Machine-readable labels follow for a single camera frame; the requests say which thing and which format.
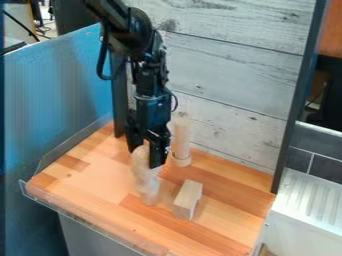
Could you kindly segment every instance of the wooden block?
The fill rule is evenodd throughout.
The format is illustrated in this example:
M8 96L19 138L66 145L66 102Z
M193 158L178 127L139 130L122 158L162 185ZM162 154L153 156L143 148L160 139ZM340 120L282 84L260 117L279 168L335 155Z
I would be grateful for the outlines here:
M192 220L197 202L202 197L203 184L186 180L173 202L173 214L179 218Z

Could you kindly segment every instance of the cylindrical wooden block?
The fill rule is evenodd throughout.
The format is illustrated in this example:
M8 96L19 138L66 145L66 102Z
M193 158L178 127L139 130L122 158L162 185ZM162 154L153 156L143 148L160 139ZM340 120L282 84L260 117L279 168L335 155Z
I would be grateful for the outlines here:
M162 167L150 169L150 149L147 145L137 147L132 153L131 171L136 178L136 188L146 205L154 205L158 200L159 180L157 175Z
M172 157L179 167L191 164L190 154L190 125L188 119L177 118L174 120L174 143Z

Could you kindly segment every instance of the wooden tabletop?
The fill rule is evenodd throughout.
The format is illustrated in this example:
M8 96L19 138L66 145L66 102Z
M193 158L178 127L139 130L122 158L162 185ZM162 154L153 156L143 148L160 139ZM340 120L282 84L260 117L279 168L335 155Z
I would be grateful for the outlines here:
M247 255L274 200L272 176L192 150L187 168L165 165L161 199L143 205L125 139L109 123L33 177L27 192L145 254ZM203 183L193 221L172 215L185 179Z
M320 54L342 58L342 1L331 0L323 28Z

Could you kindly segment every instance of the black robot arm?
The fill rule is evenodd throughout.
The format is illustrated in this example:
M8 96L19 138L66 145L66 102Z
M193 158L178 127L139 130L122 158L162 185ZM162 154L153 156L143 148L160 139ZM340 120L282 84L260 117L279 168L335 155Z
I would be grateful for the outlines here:
M169 72L162 37L143 11L128 8L120 0L85 0L85 3L102 23L99 77L113 79L113 75L103 75L108 48L130 59L136 108L129 110L125 126L129 151L147 140L150 168L163 165L170 149L171 134L166 124L171 119L173 94L166 88Z

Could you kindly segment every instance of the weathered wood plank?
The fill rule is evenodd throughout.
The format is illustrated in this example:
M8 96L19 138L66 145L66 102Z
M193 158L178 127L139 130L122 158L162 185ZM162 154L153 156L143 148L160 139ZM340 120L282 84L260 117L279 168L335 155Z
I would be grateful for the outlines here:
M176 95L180 106L175 115L190 119L192 142L262 171L274 170L285 121L184 93Z
M164 39L173 90L287 119L302 57L171 33Z
M315 0L125 0L159 29L303 54Z

